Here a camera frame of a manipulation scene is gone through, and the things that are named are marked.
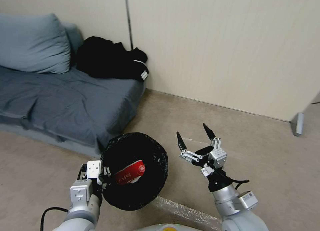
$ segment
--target yellow label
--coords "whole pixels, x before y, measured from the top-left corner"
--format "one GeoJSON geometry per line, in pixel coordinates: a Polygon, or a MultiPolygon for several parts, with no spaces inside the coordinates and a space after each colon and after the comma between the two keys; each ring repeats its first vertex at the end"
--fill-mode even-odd
{"type": "Polygon", "coordinates": [[[173,227],[166,227],[163,229],[163,231],[177,231],[177,230],[173,227]]]}

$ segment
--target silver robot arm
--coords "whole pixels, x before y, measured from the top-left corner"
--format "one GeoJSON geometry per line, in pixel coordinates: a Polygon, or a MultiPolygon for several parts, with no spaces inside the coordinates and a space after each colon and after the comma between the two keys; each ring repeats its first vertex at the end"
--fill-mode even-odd
{"type": "Polygon", "coordinates": [[[261,218],[251,212],[258,200],[252,191],[239,193],[236,189],[249,180],[233,180],[223,171],[227,153],[221,148],[221,139],[205,124],[204,129],[211,140],[210,146],[193,153],[187,150],[177,132],[180,157],[201,167],[202,174],[209,180],[209,190],[215,199],[216,208],[222,217],[223,231],[268,231],[261,218]]]}
{"type": "Polygon", "coordinates": [[[102,161],[89,161],[70,188],[71,206],[64,222],[53,231],[94,231],[100,215],[102,198],[102,161]]]}

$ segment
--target beige wall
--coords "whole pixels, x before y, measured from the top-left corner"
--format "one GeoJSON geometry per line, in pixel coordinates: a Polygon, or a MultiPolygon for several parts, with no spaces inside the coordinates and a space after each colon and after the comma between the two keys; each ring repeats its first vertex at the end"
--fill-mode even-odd
{"type": "Polygon", "coordinates": [[[84,38],[100,36],[130,48],[125,0],[0,0],[0,12],[46,14],[79,26],[84,38]]]}
{"type": "Polygon", "coordinates": [[[320,0],[129,0],[149,88],[290,120],[320,90],[320,0]]]}

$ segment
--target blue sofa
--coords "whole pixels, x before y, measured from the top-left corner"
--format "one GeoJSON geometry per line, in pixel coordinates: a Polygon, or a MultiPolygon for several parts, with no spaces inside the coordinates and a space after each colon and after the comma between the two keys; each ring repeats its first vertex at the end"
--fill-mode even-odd
{"type": "Polygon", "coordinates": [[[71,47],[70,71],[40,74],[0,66],[0,130],[98,157],[136,115],[145,86],[77,70],[75,54],[83,39],[76,25],[63,26],[71,47]],[[17,104],[23,107],[18,112],[17,104]]]}

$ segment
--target blue pillow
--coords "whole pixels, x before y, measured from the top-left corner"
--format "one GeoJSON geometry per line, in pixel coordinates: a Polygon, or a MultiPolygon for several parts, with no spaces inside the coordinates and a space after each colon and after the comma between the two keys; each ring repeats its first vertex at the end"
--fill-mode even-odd
{"type": "Polygon", "coordinates": [[[70,44],[57,16],[0,13],[0,65],[27,72],[67,72],[70,44]]]}

